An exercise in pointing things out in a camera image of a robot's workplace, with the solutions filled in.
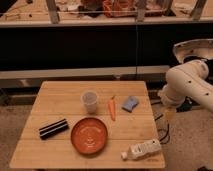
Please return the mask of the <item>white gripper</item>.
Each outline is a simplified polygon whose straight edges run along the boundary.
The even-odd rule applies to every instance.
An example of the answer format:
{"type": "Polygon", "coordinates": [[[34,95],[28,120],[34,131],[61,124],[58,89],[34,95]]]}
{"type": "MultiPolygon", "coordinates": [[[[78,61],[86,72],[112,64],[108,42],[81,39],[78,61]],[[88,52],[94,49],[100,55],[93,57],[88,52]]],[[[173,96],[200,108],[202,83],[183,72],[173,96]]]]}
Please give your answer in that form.
{"type": "Polygon", "coordinates": [[[184,102],[184,96],[172,89],[169,85],[165,85],[159,92],[158,96],[164,106],[167,106],[164,110],[165,120],[170,122],[176,113],[176,109],[184,102]]]}

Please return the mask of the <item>silver robot base dome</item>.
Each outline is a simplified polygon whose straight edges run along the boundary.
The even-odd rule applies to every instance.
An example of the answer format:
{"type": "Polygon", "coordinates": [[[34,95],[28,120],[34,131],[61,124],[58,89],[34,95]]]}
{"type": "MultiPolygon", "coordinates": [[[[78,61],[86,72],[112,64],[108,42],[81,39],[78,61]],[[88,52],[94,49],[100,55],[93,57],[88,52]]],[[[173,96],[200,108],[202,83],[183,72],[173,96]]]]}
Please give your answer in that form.
{"type": "Polygon", "coordinates": [[[173,54],[180,64],[190,56],[213,60],[213,39],[193,39],[176,43],[173,54]]]}

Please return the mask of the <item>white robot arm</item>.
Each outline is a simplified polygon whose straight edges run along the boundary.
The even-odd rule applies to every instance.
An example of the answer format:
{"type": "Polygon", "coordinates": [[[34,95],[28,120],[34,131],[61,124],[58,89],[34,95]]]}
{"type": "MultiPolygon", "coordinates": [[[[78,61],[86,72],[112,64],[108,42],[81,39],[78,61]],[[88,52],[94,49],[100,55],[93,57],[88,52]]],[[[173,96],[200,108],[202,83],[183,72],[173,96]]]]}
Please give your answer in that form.
{"type": "Polygon", "coordinates": [[[213,85],[206,81],[208,75],[208,65],[202,60],[192,60],[166,72],[166,84],[158,96],[164,105],[167,122],[171,121],[186,97],[213,113],[213,85]]]}

